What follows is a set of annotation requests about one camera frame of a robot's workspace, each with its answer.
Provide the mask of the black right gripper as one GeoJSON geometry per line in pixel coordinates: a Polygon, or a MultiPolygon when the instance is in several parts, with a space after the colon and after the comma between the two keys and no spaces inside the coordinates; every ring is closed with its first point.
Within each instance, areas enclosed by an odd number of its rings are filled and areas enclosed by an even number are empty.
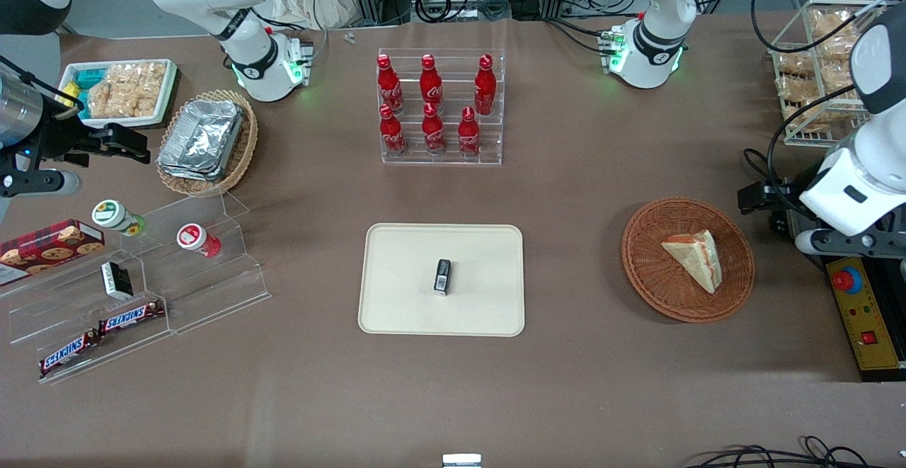
{"type": "Polygon", "coordinates": [[[67,161],[88,167],[88,156],[123,157],[150,164],[148,138],[141,132],[120,124],[105,125],[105,144],[100,130],[80,120],[45,120],[28,138],[30,156],[36,161],[67,161]]]}

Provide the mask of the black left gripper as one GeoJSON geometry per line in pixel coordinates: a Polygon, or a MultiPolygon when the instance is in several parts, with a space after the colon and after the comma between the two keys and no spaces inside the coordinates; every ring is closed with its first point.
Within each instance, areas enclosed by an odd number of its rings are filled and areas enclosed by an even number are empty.
{"type": "Polygon", "coordinates": [[[801,187],[795,181],[757,181],[738,191],[738,209],[741,215],[757,211],[801,212],[801,187]]]}

